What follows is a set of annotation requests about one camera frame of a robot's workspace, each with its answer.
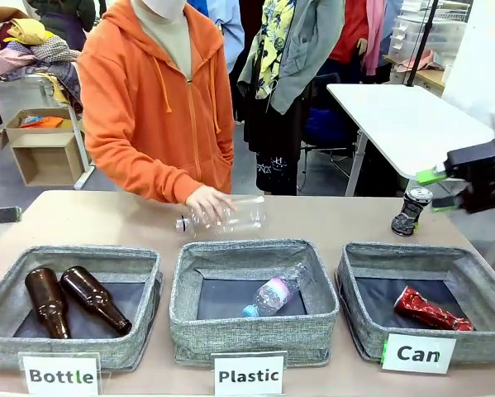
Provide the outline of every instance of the black bin lining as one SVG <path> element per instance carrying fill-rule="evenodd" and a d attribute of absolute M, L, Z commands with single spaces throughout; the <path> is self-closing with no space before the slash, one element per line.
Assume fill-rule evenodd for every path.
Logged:
<path fill-rule="evenodd" d="M 102 283 L 112 294 L 113 302 L 132 324 L 135 324 L 145 283 Z M 120 337 L 118 333 L 97 316 L 86 312 L 68 295 L 69 311 L 67 322 L 73 339 L 110 339 Z M 17 329 L 14 337 L 49 337 L 45 327 L 37 321 L 34 310 L 31 310 Z"/>
<path fill-rule="evenodd" d="M 394 311 L 394 304 L 405 287 L 411 286 L 429 302 L 467 318 L 459 303 L 442 280 L 400 280 L 356 277 L 355 281 L 366 311 L 372 320 L 389 328 L 435 329 L 414 318 L 403 317 Z"/>
<path fill-rule="evenodd" d="M 198 302 L 198 320 L 241 318 L 242 310 L 254 302 L 256 290 L 267 280 L 217 280 L 203 278 Z M 300 291 L 275 316 L 307 314 Z"/>

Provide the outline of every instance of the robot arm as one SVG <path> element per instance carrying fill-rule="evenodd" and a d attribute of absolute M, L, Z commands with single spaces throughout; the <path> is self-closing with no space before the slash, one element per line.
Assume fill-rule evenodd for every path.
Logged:
<path fill-rule="evenodd" d="M 445 178 L 463 179 L 468 183 L 456 196 L 434 199 L 434 209 L 463 208 L 468 213 L 477 213 L 495 208 L 495 139 L 450 151 L 444 170 L 423 171 L 417 178 L 421 185 Z"/>

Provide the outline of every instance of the gray floor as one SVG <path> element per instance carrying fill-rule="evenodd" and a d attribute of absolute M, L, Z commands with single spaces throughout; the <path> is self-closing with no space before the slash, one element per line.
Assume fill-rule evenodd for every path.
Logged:
<path fill-rule="evenodd" d="M 54 106 L 54 104 L 45 103 L 37 89 L 0 88 L 0 108 L 2 119 L 5 121 L 12 118 L 21 107 L 45 108 L 47 106 Z M 235 168 L 232 173 L 233 193 L 260 194 L 255 186 L 255 156 L 249 152 L 247 145 L 243 142 L 243 126 L 236 128 L 235 153 Z M 304 159 L 302 158 L 299 164 L 299 184 L 302 183 L 303 165 Z M 346 170 L 350 170 L 351 161 L 344 160 L 342 165 Z M 328 155 L 312 152 L 308 156 L 307 182 L 299 194 L 342 196 L 346 182 L 344 175 L 330 163 Z M 109 191 L 118 190 L 118 187 L 101 171 L 96 170 L 85 184 L 84 189 Z M 44 190 L 24 186 L 9 149 L 0 148 L 0 207 L 28 208 Z M 440 186 L 434 188 L 434 193 L 439 196 L 445 195 L 445 191 Z M 455 212 L 450 215 L 450 218 L 471 243 L 484 254 L 495 238 L 495 210 L 470 216 Z"/>

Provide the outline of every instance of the plastic bottle label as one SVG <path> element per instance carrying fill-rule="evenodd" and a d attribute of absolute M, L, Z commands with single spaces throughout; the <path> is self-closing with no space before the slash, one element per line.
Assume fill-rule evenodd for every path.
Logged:
<path fill-rule="evenodd" d="M 286 299 L 289 298 L 290 293 L 288 287 L 283 283 L 283 281 L 278 277 L 275 277 L 267 282 L 267 286 L 274 291 L 280 299 L 280 302 L 282 302 L 282 305 L 284 305 L 286 303 Z"/>

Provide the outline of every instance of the blue chair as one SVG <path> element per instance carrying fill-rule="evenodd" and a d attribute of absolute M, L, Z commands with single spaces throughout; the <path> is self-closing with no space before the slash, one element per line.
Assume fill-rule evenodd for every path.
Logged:
<path fill-rule="evenodd" d="M 307 154 L 310 151 L 327 154 L 334 167 L 346 178 L 350 176 L 343 170 L 339 163 L 347 157 L 351 157 L 355 149 L 357 128 L 351 121 L 345 110 L 331 96 L 326 86 L 339 84 L 340 76 L 337 73 L 323 74 L 312 79 L 306 87 L 305 98 L 309 105 L 309 118 L 302 134 L 301 150 L 304 151 L 304 179 L 298 186 L 302 190 L 306 184 Z M 335 160 L 334 155 L 343 159 Z"/>

